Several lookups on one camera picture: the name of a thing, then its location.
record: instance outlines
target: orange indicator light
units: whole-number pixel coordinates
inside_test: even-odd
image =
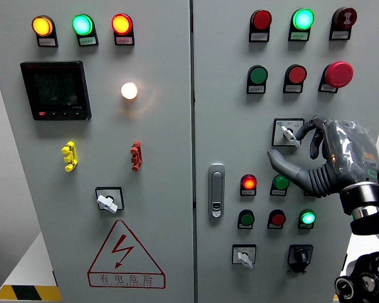
[[[126,35],[132,29],[132,19],[126,14],[117,14],[112,18],[111,26],[118,35]]]
[[[244,187],[245,189],[253,189],[255,186],[256,186],[256,182],[255,182],[255,180],[253,180],[253,179],[246,179],[246,180],[243,182],[243,187]]]
[[[32,29],[40,37],[49,36],[53,31],[52,20],[48,16],[36,16],[32,20]]]

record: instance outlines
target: red push button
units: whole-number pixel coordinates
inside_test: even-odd
[[[301,66],[296,66],[292,68],[289,72],[289,81],[291,81],[294,84],[299,84],[306,79],[306,76],[306,70]]]
[[[258,10],[254,12],[252,20],[257,30],[266,30],[271,25],[272,16],[269,11]]]
[[[328,66],[325,80],[328,85],[341,88],[351,82],[353,75],[354,69],[348,62],[337,61]]]
[[[273,210],[268,217],[267,228],[283,229],[285,221],[285,213],[282,210]]]
[[[272,224],[274,224],[275,226],[281,226],[285,223],[286,221],[286,218],[284,215],[275,215],[272,217]]]
[[[333,15],[333,22],[341,30],[350,30],[356,22],[356,11],[353,8],[339,8]]]

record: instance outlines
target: green indicator light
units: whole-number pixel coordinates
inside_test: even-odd
[[[244,215],[241,217],[240,222],[245,226],[249,226],[254,223],[254,218],[251,215]]]
[[[93,22],[87,15],[75,16],[71,24],[73,25],[75,32],[81,36],[88,35],[93,30]]]
[[[267,79],[267,71],[263,68],[255,68],[250,74],[251,81],[255,84],[261,84]]]
[[[289,180],[286,179],[283,175],[278,175],[274,178],[273,184],[277,189],[283,191],[289,187]]]
[[[293,25],[298,30],[307,30],[313,24],[315,16],[310,9],[301,8],[297,10],[293,15]]]
[[[311,210],[302,212],[301,220],[304,224],[312,224],[316,220],[315,213]]]

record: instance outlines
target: transparent plastic cover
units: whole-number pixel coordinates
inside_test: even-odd
[[[329,120],[324,124],[329,157],[334,172],[344,185],[378,182],[379,156],[376,144],[360,125]]]

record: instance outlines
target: high voltage warning sign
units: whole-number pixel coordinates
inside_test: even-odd
[[[165,288],[165,274],[125,222],[112,226],[88,270],[91,287]]]

